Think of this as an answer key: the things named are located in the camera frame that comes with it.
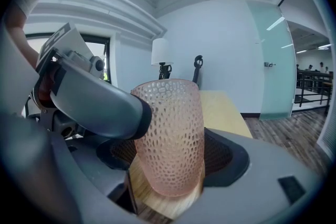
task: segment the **black window frame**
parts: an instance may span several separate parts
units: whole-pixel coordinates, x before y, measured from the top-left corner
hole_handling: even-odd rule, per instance
[[[49,38],[53,34],[54,33],[52,33],[52,32],[27,34],[26,38],[27,39]],[[106,69],[107,69],[107,78],[108,79],[104,80],[104,81],[112,84],[111,70],[110,70],[110,38],[109,37],[96,36],[96,35],[90,35],[90,34],[83,34],[83,33],[80,33],[80,35],[82,36],[82,38],[85,42],[104,44],[105,45],[104,55],[106,56]]]

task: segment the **frosted glass door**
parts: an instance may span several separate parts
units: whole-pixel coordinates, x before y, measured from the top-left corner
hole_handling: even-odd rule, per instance
[[[296,59],[287,23],[276,5],[257,1],[247,1],[247,5],[258,29],[264,62],[273,64],[264,67],[260,119],[289,117],[296,87]]]

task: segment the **baseboard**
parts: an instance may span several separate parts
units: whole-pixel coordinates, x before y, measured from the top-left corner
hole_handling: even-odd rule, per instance
[[[241,113],[243,118],[258,118],[260,113]]]
[[[316,110],[316,109],[325,109],[327,106],[318,106],[317,108],[310,108],[310,109],[301,109],[301,110],[293,110],[293,113],[297,113],[297,112],[304,112],[304,111],[309,111],[309,110]]]

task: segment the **textured vase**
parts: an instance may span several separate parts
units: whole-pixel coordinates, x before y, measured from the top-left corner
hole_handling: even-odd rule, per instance
[[[131,91],[152,109],[151,125],[135,140],[144,174],[159,194],[180,196],[199,182],[204,161],[204,123],[198,86],[165,79]]]

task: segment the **white lampshade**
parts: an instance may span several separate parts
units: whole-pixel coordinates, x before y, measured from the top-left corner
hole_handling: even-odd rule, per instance
[[[158,38],[153,41],[152,66],[159,66],[160,62],[164,62],[165,66],[173,64],[173,56],[169,42],[164,38]]]

